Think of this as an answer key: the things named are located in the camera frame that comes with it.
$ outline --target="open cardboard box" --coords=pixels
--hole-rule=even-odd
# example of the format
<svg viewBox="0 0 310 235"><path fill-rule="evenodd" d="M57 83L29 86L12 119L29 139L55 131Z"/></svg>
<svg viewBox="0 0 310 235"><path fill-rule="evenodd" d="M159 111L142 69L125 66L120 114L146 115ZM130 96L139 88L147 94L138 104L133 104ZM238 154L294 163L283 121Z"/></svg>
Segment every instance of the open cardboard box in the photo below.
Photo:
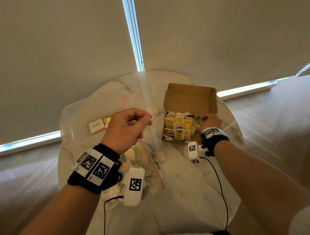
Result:
<svg viewBox="0 0 310 235"><path fill-rule="evenodd" d="M169 83L164 99L166 112L190 112L194 116L203 116L206 113L217 113L216 89L206 86L192 86L177 83ZM179 141L164 140L165 118L162 127L162 141L187 144ZM191 141L201 144L201 134L195 132Z"/></svg>

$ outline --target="marble table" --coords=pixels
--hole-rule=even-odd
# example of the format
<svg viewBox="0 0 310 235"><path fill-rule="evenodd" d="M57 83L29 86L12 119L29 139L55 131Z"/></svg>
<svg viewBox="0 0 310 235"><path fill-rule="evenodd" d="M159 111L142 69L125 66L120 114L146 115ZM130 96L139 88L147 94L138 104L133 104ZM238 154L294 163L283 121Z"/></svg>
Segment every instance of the marble table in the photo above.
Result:
<svg viewBox="0 0 310 235"><path fill-rule="evenodd" d="M192 164L186 159L186 145L161 141L165 115L163 101L169 83L199 85L184 75L167 71L135 72L103 85L83 101L71 120L74 147L61 144L58 161L60 188L66 184L73 171L71 165L83 149L93 147L104 135L103 132L90 136L89 122L122 110L124 105L147 110L153 115L154 125L144 130L143 141L155 150L165 151L166 160L159 163L159 168L164 174L166 189L144 192L137 207L125 207L119 203L113 210L107 211L108 234L207 233L225 227L226 207L212 166L207 161ZM217 104L218 116L223 121L222 130L233 143L242 145L243 137L234 116L219 97ZM209 160L221 180L230 221L241 200L216 159L210 157ZM87 234L103 233L103 202L101 199Z"/></svg>

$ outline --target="floor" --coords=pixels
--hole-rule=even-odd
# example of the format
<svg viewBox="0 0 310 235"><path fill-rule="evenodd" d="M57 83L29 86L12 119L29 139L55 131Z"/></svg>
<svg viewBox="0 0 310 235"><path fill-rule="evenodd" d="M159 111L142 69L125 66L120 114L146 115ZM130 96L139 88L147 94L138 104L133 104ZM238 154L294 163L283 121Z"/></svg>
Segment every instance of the floor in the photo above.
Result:
<svg viewBox="0 0 310 235"><path fill-rule="evenodd" d="M225 103L240 125L245 149L310 190L310 76ZM0 157L1 234L18 234L58 192L59 149L54 143ZM268 235L242 203L228 231Z"/></svg>

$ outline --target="wire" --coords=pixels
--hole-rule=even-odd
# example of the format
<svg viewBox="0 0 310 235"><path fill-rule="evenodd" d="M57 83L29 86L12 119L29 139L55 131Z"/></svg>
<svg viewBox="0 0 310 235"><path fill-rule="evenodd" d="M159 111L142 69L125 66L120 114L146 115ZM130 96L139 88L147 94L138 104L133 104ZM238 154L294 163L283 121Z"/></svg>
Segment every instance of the wire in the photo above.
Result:
<svg viewBox="0 0 310 235"><path fill-rule="evenodd" d="M110 198L109 200L106 200L104 203L103 203L103 210L104 210L104 235L105 235L105 204L109 201L112 201L114 199L118 199L118 198L124 198L124 196L117 196L117 197L113 197L113 198Z"/></svg>
<svg viewBox="0 0 310 235"><path fill-rule="evenodd" d="M217 172L216 172L216 170L215 170L213 164L212 164L207 158L205 158L205 157L200 157L200 158L206 159L206 160L211 164L211 166L213 167L213 169L214 169L214 171L215 171L215 174L216 174L216 176L217 176L217 179L219 180L219 176L218 176L218 174L217 174ZM225 202L226 212L227 212L227 220L226 220L226 226L225 226L225 231L226 231L226 230L227 230L227 226L228 226L228 207L227 207L227 204L226 204L224 195L223 195L223 189L222 189L222 185L221 185L221 181L220 181L220 180L219 180L219 186L221 187L222 197L223 197L223 200L224 200L224 202Z"/></svg>

